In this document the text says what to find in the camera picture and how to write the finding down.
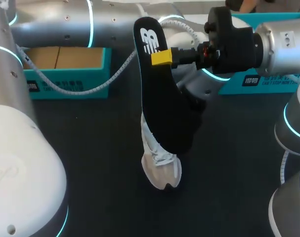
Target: shoe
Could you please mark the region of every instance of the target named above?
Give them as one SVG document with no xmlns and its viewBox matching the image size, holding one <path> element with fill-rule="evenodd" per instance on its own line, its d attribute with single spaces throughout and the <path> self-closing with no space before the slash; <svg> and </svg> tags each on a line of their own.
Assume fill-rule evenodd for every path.
<svg viewBox="0 0 300 237">
<path fill-rule="evenodd" d="M 160 190 L 176 188 L 181 178 L 180 160 L 175 154 L 164 150 L 151 133 L 144 115 L 141 115 L 141 134 L 144 154 L 143 170 L 151 184 Z"/>
<path fill-rule="evenodd" d="M 191 111 L 174 81 L 171 66 L 152 66 L 151 53 L 168 49 L 162 26 L 154 18 L 142 17 L 134 24 L 133 36 L 140 66 L 142 112 L 147 125 L 166 151 L 186 153 L 201 125 L 201 116 Z"/>
</svg>

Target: black table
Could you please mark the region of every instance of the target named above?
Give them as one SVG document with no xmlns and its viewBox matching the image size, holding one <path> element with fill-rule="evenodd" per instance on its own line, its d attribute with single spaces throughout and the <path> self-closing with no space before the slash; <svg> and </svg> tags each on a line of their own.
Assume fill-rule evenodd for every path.
<svg viewBox="0 0 300 237">
<path fill-rule="evenodd" d="M 113 70 L 127 54 L 114 53 Z M 136 60 L 106 100 L 34 102 L 59 154 L 69 189 L 68 237 L 273 237 L 268 203 L 279 187 L 283 149 L 274 123 L 290 94 L 221 96 L 192 150 L 181 156 L 179 189 L 153 188 L 141 167 Z M 300 170 L 290 158 L 286 176 Z"/>
</svg>

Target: insole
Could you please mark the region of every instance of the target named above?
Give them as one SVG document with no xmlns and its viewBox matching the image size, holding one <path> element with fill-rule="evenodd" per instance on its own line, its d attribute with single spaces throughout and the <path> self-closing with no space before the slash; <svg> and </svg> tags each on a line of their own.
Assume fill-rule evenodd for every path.
<svg viewBox="0 0 300 237">
<path fill-rule="evenodd" d="M 168 152 L 187 152 L 201 118 L 190 110 L 177 88 L 170 65 L 151 64 L 151 53 L 168 49 L 163 29 L 157 20 L 143 17 L 135 22 L 133 36 L 141 74 L 142 109 L 150 131 Z"/>
</svg>

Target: shoelace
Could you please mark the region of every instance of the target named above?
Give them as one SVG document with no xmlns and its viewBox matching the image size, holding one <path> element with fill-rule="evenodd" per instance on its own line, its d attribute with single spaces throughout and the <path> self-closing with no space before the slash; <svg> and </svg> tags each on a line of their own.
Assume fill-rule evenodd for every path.
<svg viewBox="0 0 300 237">
<path fill-rule="evenodd" d="M 175 155 L 171 154 L 167 151 L 165 151 L 163 153 L 151 151 L 151 153 L 153 155 L 153 160 L 154 160 L 154 163 L 156 166 L 169 164 L 169 163 L 172 163 L 173 161 L 175 161 Z"/>
<path fill-rule="evenodd" d="M 174 166 L 174 177 L 177 178 L 178 176 L 178 167 L 177 167 L 177 160 L 176 160 L 176 155 L 169 153 L 167 151 L 164 151 L 163 153 L 158 153 L 151 151 L 152 156 L 153 156 L 153 161 L 155 166 L 161 166 L 161 165 L 166 165 L 169 163 L 173 162 Z"/>
</svg>

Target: cable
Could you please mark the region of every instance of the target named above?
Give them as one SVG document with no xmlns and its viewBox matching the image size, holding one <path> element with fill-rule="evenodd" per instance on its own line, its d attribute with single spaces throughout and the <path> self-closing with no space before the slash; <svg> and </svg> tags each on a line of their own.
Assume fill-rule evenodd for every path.
<svg viewBox="0 0 300 237">
<path fill-rule="evenodd" d="M 300 82 L 299 78 L 296 77 L 295 75 L 286 75 L 286 77 L 290 78 L 291 80 L 293 80 L 296 83 Z"/>
<path fill-rule="evenodd" d="M 194 39 L 194 42 L 196 44 L 199 44 L 199 39 L 198 39 L 197 34 L 195 33 L 195 31 L 190 26 L 186 25 L 185 23 L 180 22 L 180 21 L 176 21 L 176 20 L 168 20 L 168 21 L 163 21 L 160 24 L 161 24 L 162 27 L 175 26 L 176 28 L 180 28 L 180 29 L 185 30 L 186 32 L 188 32 L 192 36 L 192 38 Z M 128 64 L 131 62 L 133 57 L 136 55 L 136 50 L 134 50 L 130 54 L 130 56 L 126 59 L 126 61 L 122 64 L 122 66 L 116 71 L 116 73 L 109 80 L 107 80 L 105 83 L 103 83 L 102 85 L 97 86 L 97 87 L 95 87 L 93 89 L 90 89 L 90 90 L 86 90 L 86 91 L 69 91 L 69 90 L 62 89 L 59 86 L 55 85 L 53 82 L 51 82 L 50 79 L 48 79 L 36 67 L 36 65 L 31 61 L 31 59 L 26 55 L 26 53 L 18 45 L 17 45 L 17 50 L 20 53 L 23 61 L 26 62 L 30 66 L 30 68 L 33 69 L 43 81 L 45 81 L 55 91 L 63 93 L 63 94 L 67 94 L 67 95 L 88 95 L 88 94 L 91 94 L 91 93 L 98 92 L 101 89 L 109 86 L 110 83 L 112 83 L 122 73 L 122 71 L 128 66 Z"/>
<path fill-rule="evenodd" d="M 285 166 L 286 166 L 288 154 L 289 154 L 289 151 L 285 151 L 283 159 L 282 159 L 282 164 L 280 166 L 280 184 L 281 185 L 283 185 L 285 182 Z"/>
<path fill-rule="evenodd" d="M 300 76 L 296 77 L 295 75 L 286 75 L 286 77 L 290 78 L 291 80 L 293 80 L 294 82 L 296 82 L 297 84 L 300 83 Z"/>
<path fill-rule="evenodd" d="M 122 66 L 116 71 L 116 73 L 106 82 L 104 82 L 102 85 L 97 86 L 93 89 L 86 90 L 86 91 L 70 91 L 70 90 L 64 90 L 57 85 L 55 85 L 53 82 L 51 82 L 37 67 L 36 65 L 31 61 L 31 59 L 26 55 L 26 53 L 19 47 L 18 52 L 22 56 L 22 59 L 32 68 L 35 70 L 35 72 L 39 75 L 39 77 L 45 81 L 49 86 L 51 86 L 55 91 L 67 94 L 67 95 L 88 95 L 92 94 L 94 92 L 100 91 L 101 89 L 107 87 L 110 83 L 112 83 L 121 73 L 122 71 L 127 67 L 127 65 L 131 62 L 133 57 L 136 55 L 136 51 L 134 50 L 130 56 L 126 59 L 126 61 L 122 64 Z"/>
</svg>

